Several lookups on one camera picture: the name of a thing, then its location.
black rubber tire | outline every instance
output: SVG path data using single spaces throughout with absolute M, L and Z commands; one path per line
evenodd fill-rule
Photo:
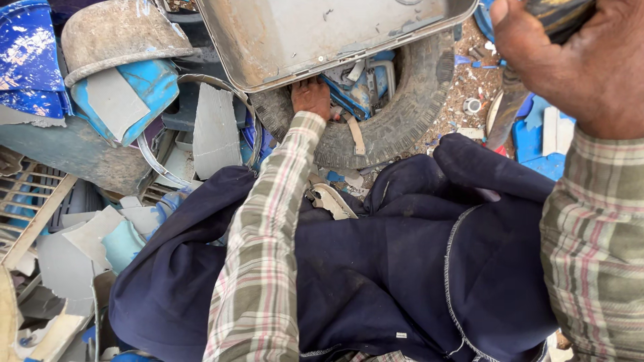
M 454 76 L 452 29 L 403 46 L 397 56 L 398 87 L 393 101 L 376 116 L 359 122 L 366 156 L 354 155 L 346 124 L 330 123 L 314 162 L 323 167 L 361 169 L 387 161 L 414 145 L 438 117 Z M 286 87 L 251 94 L 261 123 L 282 141 L 293 119 Z

rusty metal tray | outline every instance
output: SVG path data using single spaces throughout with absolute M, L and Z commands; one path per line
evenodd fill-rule
M 451 27 L 478 0 L 197 0 L 230 81 L 253 93 Z

broken blue plastic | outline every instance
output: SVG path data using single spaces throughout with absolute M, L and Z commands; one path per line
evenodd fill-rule
M 373 60 L 392 61 L 395 55 L 395 52 L 386 50 L 374 55 Z M 324 75 L 322 75 L 322 79 L 331 88 L 331 98 L 357 119 L 366 120 L 372 116 L 369 110 L 369 87 L 366 85 L 365 71 L 360 74 L 360 78 L 358 78 L 349 90 L 344 90 Z M 387 91 L 387 74 L 384 66 L 375 67 L 375 79 L 378 87 L 378 98 L 380 98 Z
M 50 10 L 44 0 L 0 8 L 0 104 L 61 119 L 71 107 L 58 69 Z
M 454 55 L 454 65 L 470 64 L 472 60 L 465 55 Z
M 535 95 L 532 98 L 532 108 L 530 113 L 526 117 L 526 127 L 528 131 L 532 131 L 533 128 L 539 127 L 544 124 L 544 112 L 545 109 L 550 106 L 547 100 Z
M 516 116 L 526 117 L 531 114 L 534 107 L 533 100 L 537 98 L 541 97 L 530 93 L 516 113 Z M 538 99 L 536 104 L 540 107 L 543 106 Z M 550 103 L 546 102 L 545 106 L 549 107 Z M 574 118 L 563 113 L 560 116 L 561 118 L 570 119 L 573 123 L 576 122 Z M 544 157 L 542 155 L 543 133 L 543 124 L 528 130 L 526 120 L 518 120 L 514 123 L 512 126 L 512 138 L 515 145 L 516 161 L 539 172 L 543 176 L 557 181 L 564 175 L 565 155 L 552 153 Z
M 43 117 L 61 119 L 65 114 L 73 115 L 69 97 L 64 91 L 0 91 L 0 104 Z
M 0 90 L 65 90 L 50 10 L 45 0 L 0 8 Z
M 241 133 L 244 137 L 244 140 L 246 141 L 246 144 L 248 144 L 251 148 L 255 145 L 255 127 L 253 127 L 253 121 L 251 117 L 251 113 L 249 111 L 246 111 L 246 124 L 250 124 L 250 126 L 241 129 Z M 273 152 L 273 149 L 275 146 L 271 147 L 271 143 L 273 142 L 273 136 L 270 135 L 270 133 L 264 128 L 261 128 L 261 148 L 260 148 L 260 157 L 259 157 L 259 162 L 253 166 L 259 166 L 270 154 Z M 244 163 L 247 163 L 248 160 L 251 158 L 249 157 L 248 159 L 243 157 L 243 154 L 241 156 L 241 159 L 244 161 Z
M 132 141 L 145 130 L 164 109 L 179 94 L 179 88 L 176 84 L 178 77 L 172 62 L 165 59 L 153 59 L 149 61 L 140 61 L 130 64 L 117 66 L 118 72 L 132 86 L 132 89 L 143 100 L 150 112 L 136 121 L 125 132 L 120 143 L 127 147 Z M 71 87 L 71 96 L 78 106 L 85 112 L 91 126 L 99 133 L 112 147 L 115 137 L 108 127 L 103 123 L 88 102 L 87 96 L 87 78 L 81 79 Z
M 331 182 L 344 182 L 345 177 L 343 175 L 338 175 L 338 173 L 335 171 L 329 171 L 327 173 L 327 180 Z
M 474 19 L 477 21 L 478 28 L 483 35 L 494 42 L 494 29 L 492 28 L 492 19 L 489 17 L 489 7 L 494 0 L 480 0 L 477 9 L 474 11 Z
M 121 221 L 119 225 L 107 234 L 100 242 L 105 246 L 105 259 L 112 264 L 112 271 L 118 275 L 122 272 L 138 254 L 146 242 L 134 229 L 131 221 Z

beige plastic strap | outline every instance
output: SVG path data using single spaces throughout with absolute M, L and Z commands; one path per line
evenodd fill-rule
M 355 154 L 358 156 L 366 155 L 365 142 L 362 139 L 362 132 L 360 131 L 360 126 L 358 126 L 358 121 L 355 120 L 355 117 L 351 117 L 346 123 L 351 130 L 351 136 L 354 138 Z

dark blue fabric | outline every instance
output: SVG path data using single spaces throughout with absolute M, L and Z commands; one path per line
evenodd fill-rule
M 556 328 L 538 231 L 554 184 L 460 135 L 443 137 L 434 156 L 388 166 L 364 204 L 343 194 L 369 217 L 333 221 L 303 202 L 295 237 L 299 346 L 302 353 L 335 349 L 302 360 L 402 350 L 418 361 L 471 361 L 473 349 L 459 349 L 444 266 L 453 227 L 474 205 L 483 204 L 461 221 L 450 252 L 451 302 L 469 342 L 501 360 L 531 361 Z M 201 360 L 225 256 L 204 243 L 224 233 L 253 182 L 242 167 L 219 171 L 119 274 L 109 316 L 121 339 L 168 362 Z M 472 187 L 498 191 L 502 200 L 484 204 Z
M 219 239 L 254 176 L 226 167 L 195 190 L 157 230 L 109 295 L 117 336 L 164 361 L 200 361 L 214 283 L 226 257 Z

